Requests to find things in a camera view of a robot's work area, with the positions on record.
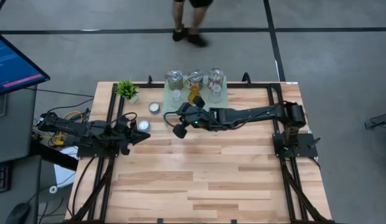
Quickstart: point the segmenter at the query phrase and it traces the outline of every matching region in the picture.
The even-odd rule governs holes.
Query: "wooden table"
[[[112,86],[113,82],[98,83],[90,120],[106,120]],[[281,87],[284,100],[303,103],[297,84],[281,83]],[[229,88],[228,98],[228,107],[237,110],[269,105],[264,89]],[[189,128],[185,139],[178,139],[162,114],[151,115],[148,110],[150,103],[162,101],[163,89],[141,88],[139,100],[124,105],[123,113],[134,111],[138,121],[151,123],[151,138],[131,147],[129,156],[116,159],[107,223],[156,223],[158,218],[165,223],[290,222],[271,121],[218,133]],[[89,160],[78,164],[70,208],[77,180]],[[76,210],[92,191],[97,160],[83,177]],[[323,216],[331,218],[318,166],[308,158],[297,158],[297,163],[304,193]],[[299,219],[298,200],[291,191]],[[102,196],[98,198],[96,218]]]

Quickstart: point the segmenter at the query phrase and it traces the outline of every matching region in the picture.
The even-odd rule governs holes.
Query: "gray floor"
[[[1,30],[171,28],[171,0],[7,0]],[[275,27],[386,27],[386,0],[271,0]],[[186,24],[191,7],[186,5]],[[215,0],[204,27],[267,27],[262,1]],[[143,81],[180,68],[221,67],[228,80],[249,72],[277,81],[268,33],[206,34],[211,46],[174,43],[170,34],[7,35],[52,80],[41,89],[93,95],[98,81]],[[333,218],[386,223],[386,129],[363,122],[386,113],[386,32],[278,33],[287,81],[299,82]],[[86,98],[38,92],[35,117]],[[84,110],[89,103],[77,108]],[[59,111],[62,115],[69,110]],[[42,186],[54,182],[43,164]],[[40,196],[47,213],[70,187]],[[65,203],[57,213],[65,212]],[[44,222],[56,222],[50,217]]]

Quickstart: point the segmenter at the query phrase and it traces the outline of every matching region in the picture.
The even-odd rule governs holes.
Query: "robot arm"
[[[128,155],[129,143],[135,145],[150,137],[150,134],[137,129],[135,118],[129,120],[121,116],[117,121],[112,128],[105,121],[76,123],[50,112],[41,115],[37,127],[40,131],[68,134],[67,142],[78,146],[78,157],[112,157],[119,151]]]
[[[179,120],[182,122],[182,124],[177,124],[173,130],[179,138],[185,137],[186,127],[189,125],[208,131],[226,131],[239,129],[250,122],[277,119],[287,127],[286,140],[292,141],[298,129],[306,124],[303,107],[297,103],[286,102],[283,105],[276,104],[247,110],[210,108],[209,111],[203,109],[204,101],[201,97],[195,97],[194,103],[196,106],[183,103],[175,112],[180,116]]]

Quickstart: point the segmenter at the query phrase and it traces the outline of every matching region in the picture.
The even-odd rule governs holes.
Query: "tea light candle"
[[[160,113],[160,105],[158,103],[151,103],[149,105],[149,110],[151,114],[158,114]]]
[[[150,123],[149,121],[143,120],[138,124],[138,130],[148,133],[150,131]]]

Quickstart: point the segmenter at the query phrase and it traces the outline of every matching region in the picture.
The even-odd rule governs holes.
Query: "computer monitor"
[[[6,93],[48,80],[44,71],[0,35],[0,115],[5,113]]]

